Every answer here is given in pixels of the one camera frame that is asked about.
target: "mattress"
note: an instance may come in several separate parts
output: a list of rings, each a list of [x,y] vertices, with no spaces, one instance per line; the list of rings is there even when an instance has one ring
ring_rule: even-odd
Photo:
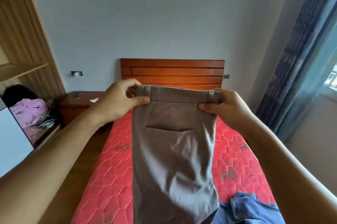
[[[115,121],[71,224],[133,223],[131,117],[128,112]],[[220,201],[243,191],[275,202],[254,154],[219,118],[212,174]]]

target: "hand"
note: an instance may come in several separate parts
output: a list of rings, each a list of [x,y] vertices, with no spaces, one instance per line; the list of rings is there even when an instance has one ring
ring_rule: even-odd
[[[136,79],[130,78],[113,83],[103,97],[90,107],[91,115],[100,126],[124,116],[132,108],[150,101],[147,96],[136,96]]]
[[[252,121],[259,120],[237,92],[221,88],[214,90],[220,91],[222,103],[199,104],[201,110],[217,114],[225,124],[239,133],[243,133]]]

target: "window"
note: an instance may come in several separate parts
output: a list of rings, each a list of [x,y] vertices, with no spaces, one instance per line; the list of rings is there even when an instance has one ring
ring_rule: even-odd
[[[324,86],[337,91],[337,64],[335,64],[335,67],[325,81]]]

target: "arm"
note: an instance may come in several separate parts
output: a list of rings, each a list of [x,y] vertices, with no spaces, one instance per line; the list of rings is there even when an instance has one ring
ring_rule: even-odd
[[[234,91],[221,90],[222,104],[200,104],[238,131],[258,158],[288,224],[337,223],[337,198],[290,153]]]
[[[40,220],[96,130],[149,102],[148,97],[133,97],[137,84],[135,79],[112,84],[96,104],[0,179],[0,223]]]

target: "waistband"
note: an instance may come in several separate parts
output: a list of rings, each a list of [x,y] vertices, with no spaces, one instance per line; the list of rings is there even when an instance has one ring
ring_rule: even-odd
[[[180,102],[180,103],[219,103],[219,91],[189,90],[157,85],[137,86],[137,96],[148,96],[155,102]]]

